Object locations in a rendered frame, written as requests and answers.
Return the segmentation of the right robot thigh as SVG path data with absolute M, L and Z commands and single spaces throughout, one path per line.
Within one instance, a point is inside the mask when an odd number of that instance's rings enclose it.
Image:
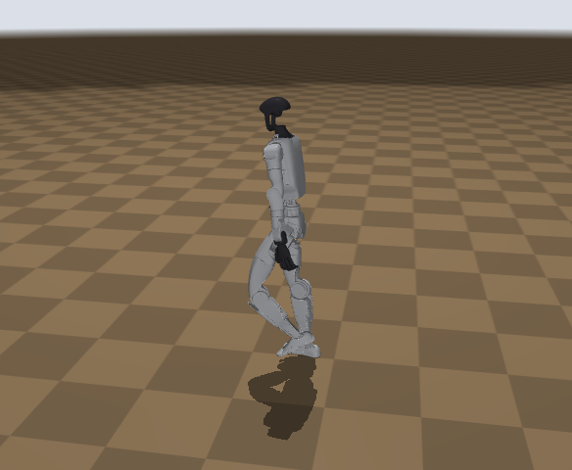
M 299 238 L 303 239 L 305 237 L 306 230 L 307 230 L 307 224 L 305 222 L 304 232 Z M 311 285 L 308 280 L 299 277 L 301 260 L 302 260 L 302 251 L 300 242 L 298 242 L 298 240 L 295 239 L 288 248 L 288 250 L 290 252 L 293 263 L 295 265 L 298 265 L 299 267 L 290 271 L 288 271 L 287 269 L 286 270 L 283 269 L 283 272 L 293 296 L 296 297 L 297 299 L 304 299 L 310 294 Z

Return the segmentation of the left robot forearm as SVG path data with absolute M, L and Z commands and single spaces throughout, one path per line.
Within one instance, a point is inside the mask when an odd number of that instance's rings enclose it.
M 278 189 L 271 188 L 267 192 L 267 197 L 270 203 L 269 210 L 271 213 L 271 228 L 272 237 L 275 242 L 282 242 L 281 232 L 285 231 L 286 223 L 284 221 L 285 206 L 281 194 Z M 287 236 L 287 233 L 286 233 Z

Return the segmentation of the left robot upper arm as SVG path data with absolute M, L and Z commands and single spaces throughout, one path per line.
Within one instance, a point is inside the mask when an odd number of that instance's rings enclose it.
M 281 161 L 283 159 L 283 150 L 281 143 L 272 143 L 263 149 L 263 158 L 266 163 L 267 175 L 272 183 L 271 188 L 279 190 L 281 197 L 284 195 L 283 177 Z M 270 189 L 271 189 L 270 188 Z M 269 189 L 268 189 L 269 190 Z M 268 192 L 267 190 L 267 192 Z M 267 197 L 266 192 L 266 197 Z

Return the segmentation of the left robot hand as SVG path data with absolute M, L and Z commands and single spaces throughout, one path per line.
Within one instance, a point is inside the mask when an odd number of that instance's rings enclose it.
M 275 261 L 277 263 L 280 264 L 280 267 L 284 270 L 294 270 L 297 267 L 299 267 L 298 265 L 295 265 L 291 259 L 291 255 L 290 252 L 288 250 L 288 248 L 286 247 L 286 243 L 287 241 L 287 236 L 286 236 L 286 232 L 282 231 L 281 232 L 281 239 L 282 242 L 275 242 L 274 241 L 274 245 L 276 245 L 276 249 L 275 249 Z M 292 266 L 293 267 L 292 267 Z

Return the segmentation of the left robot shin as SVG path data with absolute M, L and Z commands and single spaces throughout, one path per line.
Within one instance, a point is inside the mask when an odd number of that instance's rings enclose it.
M 269 297 L 264 291 L 258 291 L 252 296 L 252 301 L 254 305 L 250 302 L 248 305 L 273 326 L 280 328 L 294 340 L 299 339 L 299 336 L 302 337 L 301 332 L 288 319 L 288 314 L 273 297 Z

